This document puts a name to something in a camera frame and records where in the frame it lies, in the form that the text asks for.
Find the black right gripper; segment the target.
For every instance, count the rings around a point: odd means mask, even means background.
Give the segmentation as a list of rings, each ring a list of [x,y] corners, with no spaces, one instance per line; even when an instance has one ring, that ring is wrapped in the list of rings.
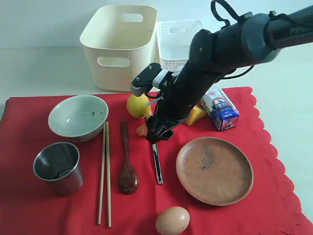
[[[185,64],[174,84],[165,92],[164,100],[157,103],[155,115],[147,119],[146,139],[151,143],[170,139],[173,122],[186,119],[219,76],[218,72],[201,71],[192,64]]]

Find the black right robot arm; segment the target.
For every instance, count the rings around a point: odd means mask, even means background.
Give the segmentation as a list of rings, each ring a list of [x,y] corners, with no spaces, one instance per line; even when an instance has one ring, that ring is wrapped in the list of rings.
[[[160,89],[155,113],[147,123],[147,140],[167,140],[215,83],[242,67],[271,62],[281,49],[311,43],[313,8],[291,14],[246,14],[217,32],[200,30],[176,78]]]

